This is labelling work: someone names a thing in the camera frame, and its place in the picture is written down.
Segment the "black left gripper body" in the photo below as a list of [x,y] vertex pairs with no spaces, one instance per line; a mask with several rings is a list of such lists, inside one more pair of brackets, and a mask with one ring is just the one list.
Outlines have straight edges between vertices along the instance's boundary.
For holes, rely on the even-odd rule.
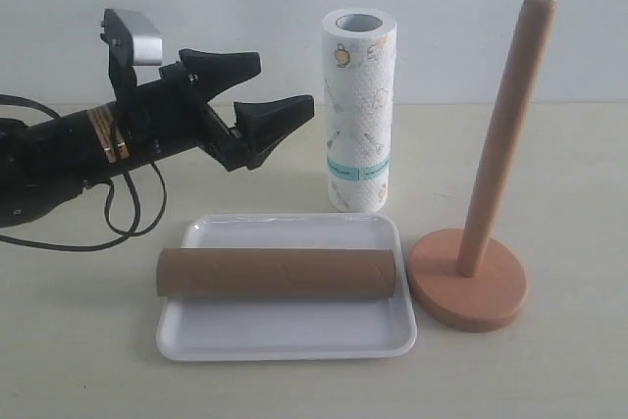
[[156,162],[198,147],[226,170],[244,166],[241,135],[218,117],[209,102],[181,104],[179,85],[185,69],[173,63],[159,69],[160,77],[138,85],[134,72],[117,84],[117,136],[128,152],[120,160],[125,170]]

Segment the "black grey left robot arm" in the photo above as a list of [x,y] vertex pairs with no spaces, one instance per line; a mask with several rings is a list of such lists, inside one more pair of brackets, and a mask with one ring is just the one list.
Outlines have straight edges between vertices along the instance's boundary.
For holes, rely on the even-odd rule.
[[314,116],[314,99],[237,102],[228,126],[209,102],[261,72],[256,52],[183,49],[160,77],[123,81],[115,101],[34,126],[1,122],[1,225],[30,223],[85,189],[198,147],[227,171],[254,170]]

